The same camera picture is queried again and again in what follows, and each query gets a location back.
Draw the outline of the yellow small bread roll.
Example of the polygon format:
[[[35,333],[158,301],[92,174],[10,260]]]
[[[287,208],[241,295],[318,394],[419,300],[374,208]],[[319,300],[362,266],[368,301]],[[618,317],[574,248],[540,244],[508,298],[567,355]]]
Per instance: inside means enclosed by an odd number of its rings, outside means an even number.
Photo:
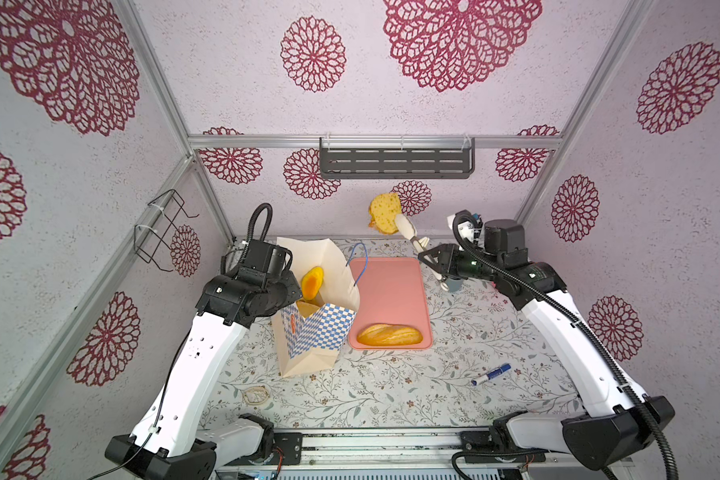
[[[304,301],[317,298],[324,281],[324,270],[321,266],[311,268],[301,279],[301,291]]]

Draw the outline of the checkered paper bag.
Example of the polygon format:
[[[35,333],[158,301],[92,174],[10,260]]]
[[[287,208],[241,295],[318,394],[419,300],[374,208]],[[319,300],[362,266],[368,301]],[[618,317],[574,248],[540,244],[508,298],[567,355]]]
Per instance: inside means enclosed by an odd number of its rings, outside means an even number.
[[[280,237],[277,244],[294,255],[291,270],[301,295],[272,320],[280,374],[287,378],[331,369],[347,341],[360,306],[358,280],[349,263],[353,259],[364,259],[368,265],[367,248],[358,242],[350,254],[345,255],[329,239],[301,241]],[[323,285],[315,300],[304,301],[301,279],[315,266],[324,270]]]

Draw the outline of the steel tongs cream tips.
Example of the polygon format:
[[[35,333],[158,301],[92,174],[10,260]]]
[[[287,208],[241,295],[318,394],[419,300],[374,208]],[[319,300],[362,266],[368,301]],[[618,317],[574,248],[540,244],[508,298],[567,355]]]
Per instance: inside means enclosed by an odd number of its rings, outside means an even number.
[[[402,213],[395,216],[395,226],[398,232],[413,246],[417,254],[424,252],[428,248],[429,238],[419,237],[417,230],[408,217]],[[446,292],[450,292],[450,285],[447,280],[440,274],[433,271],[433,276],[439,282],[440,288]]]

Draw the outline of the long baguette bread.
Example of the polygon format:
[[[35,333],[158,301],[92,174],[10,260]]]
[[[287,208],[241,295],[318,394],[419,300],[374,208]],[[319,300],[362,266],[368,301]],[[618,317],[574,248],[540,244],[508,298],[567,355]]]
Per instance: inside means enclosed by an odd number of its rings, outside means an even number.
[[[408,346],[420,343],[422,333],[410,326],[374,324],[357,335],[360,344],[372,347]]]

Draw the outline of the sliced toast bread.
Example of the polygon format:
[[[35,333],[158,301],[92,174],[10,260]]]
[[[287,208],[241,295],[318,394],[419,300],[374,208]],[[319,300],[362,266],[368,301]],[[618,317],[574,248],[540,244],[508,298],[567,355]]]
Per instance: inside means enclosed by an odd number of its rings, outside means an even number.
[[[396,217],[402,213],[400,198],[396,192],[377,195],[369,205],[369,227],[384,235],[398,232]]]

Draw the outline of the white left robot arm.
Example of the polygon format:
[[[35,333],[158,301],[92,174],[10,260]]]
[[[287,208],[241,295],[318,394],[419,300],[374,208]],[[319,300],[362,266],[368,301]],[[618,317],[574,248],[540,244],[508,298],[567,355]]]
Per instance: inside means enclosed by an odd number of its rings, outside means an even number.
[[[270,204],[256,207],[238,262],[223,265],[204,286],[153,404],[131,433],[113,437],[105,450],[113,472],[138,479],[212,479],[235,460],[275,455],[274,426],[256,415],[244,414],[210,432],[198,430],[219,375],[253,323],[302,297],[292,252],[254,233],[258,218],[272,216]]]

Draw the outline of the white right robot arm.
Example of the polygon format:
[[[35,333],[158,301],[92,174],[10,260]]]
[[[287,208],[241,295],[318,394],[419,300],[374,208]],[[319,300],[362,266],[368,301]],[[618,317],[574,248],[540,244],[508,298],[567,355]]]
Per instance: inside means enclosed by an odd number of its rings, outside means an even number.
[[[495,420],[485,439],[462,435],[462,448],[451,457],[460,478],[467,476],[460,460],[518,462],[517,476],[523,478],[531,462],[558,453],[612,479],[612,464],[652,444],[659,448],[666,477],[678,478],[677,461],[664,434],[675,416],[673,406],[663,396],[649,395],[619,365],[579,313],[557,272],[547,263],[530,260],[521,224],[483,221],[462,210],[449,219],[453,242],[431,247],[401,215],[395,222],[445,290],[457,281],[492,283],[543,335],[583,404],[579,416],[521,411]]]

